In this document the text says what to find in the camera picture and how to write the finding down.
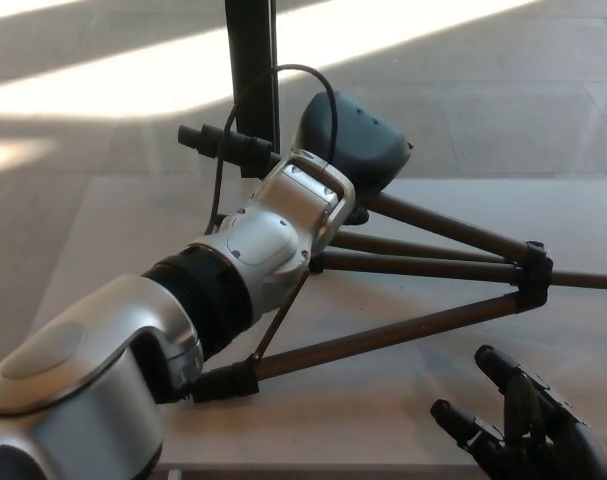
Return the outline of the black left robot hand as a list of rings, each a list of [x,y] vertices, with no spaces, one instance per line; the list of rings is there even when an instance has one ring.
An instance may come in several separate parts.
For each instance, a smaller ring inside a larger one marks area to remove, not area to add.
[[[368,111],[353,98],[335,94],[338,134],[331,163],[353,184],[356,204],[345,223],[369,220],[365,202],[377,196],[407,164],[412,145],[394,125]],[[323,159],[330,148],[332,113],[329,95],[319,92],[304,109],[292,147]]]

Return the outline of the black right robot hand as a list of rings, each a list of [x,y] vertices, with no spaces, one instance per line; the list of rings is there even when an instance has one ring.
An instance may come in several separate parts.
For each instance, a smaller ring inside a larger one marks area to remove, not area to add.
[[[474,360],[503,397],[503,428],[444,399],[430,414],[488,478],[607,479],[607,439],[564,397],[493,346]]]

